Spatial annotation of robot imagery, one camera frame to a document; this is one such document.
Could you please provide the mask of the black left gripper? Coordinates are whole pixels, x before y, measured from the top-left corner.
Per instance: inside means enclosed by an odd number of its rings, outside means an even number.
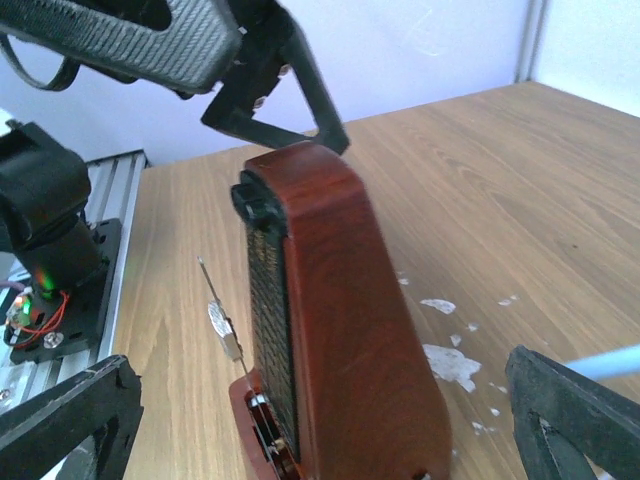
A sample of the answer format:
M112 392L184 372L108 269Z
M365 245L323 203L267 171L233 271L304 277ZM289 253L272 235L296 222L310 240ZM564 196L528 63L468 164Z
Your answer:
M63 56L55 76L32 77L11 37ZM271 149L312 141L342 154L350 145L302 29L276 1L4 1L1 52L25 83L45 91L68 88L82 65L186 98L221 82L201 117L216 131ZM315 121L313 136L254 118L287 71Z

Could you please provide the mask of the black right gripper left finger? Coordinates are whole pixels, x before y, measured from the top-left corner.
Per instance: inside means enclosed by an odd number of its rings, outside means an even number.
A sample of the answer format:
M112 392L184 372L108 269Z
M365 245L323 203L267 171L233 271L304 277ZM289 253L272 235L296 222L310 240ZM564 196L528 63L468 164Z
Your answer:
M143 415L142 385L112 355L1 415L1 477L122 479Z

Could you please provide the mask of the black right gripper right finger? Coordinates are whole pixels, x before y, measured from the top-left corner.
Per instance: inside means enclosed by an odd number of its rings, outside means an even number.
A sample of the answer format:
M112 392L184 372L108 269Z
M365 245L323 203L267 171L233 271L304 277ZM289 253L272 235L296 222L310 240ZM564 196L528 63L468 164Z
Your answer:
M505 368L514 439L529 479L639 477L639 405L523 345Z

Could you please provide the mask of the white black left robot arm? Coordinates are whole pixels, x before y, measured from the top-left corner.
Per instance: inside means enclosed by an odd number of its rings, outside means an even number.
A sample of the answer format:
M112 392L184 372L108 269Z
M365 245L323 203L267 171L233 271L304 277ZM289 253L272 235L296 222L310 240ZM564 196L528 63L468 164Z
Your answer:
M12 38L63 58L36 89L62 91L85 66L184 99L209 93L204 125L272 149L302 140L254 119L259 101L292 70L318 128L315 142L336 153L349 144L302 29L275 1L5 1L1 51L24 76ZM74 287L100 268L79 217L89 192L81 159L37 125L2 137L1 248L47 290Z

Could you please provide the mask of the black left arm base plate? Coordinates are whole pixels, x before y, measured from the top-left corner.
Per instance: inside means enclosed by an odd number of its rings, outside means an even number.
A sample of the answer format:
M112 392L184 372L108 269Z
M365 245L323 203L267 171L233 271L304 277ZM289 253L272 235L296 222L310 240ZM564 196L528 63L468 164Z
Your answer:
M17 248L32 291L16 318L9 300L1 305L1 319L9 321L3 341L13 363L40 363L100 343L121 230L117 218L93 229L80 218L67 219Z

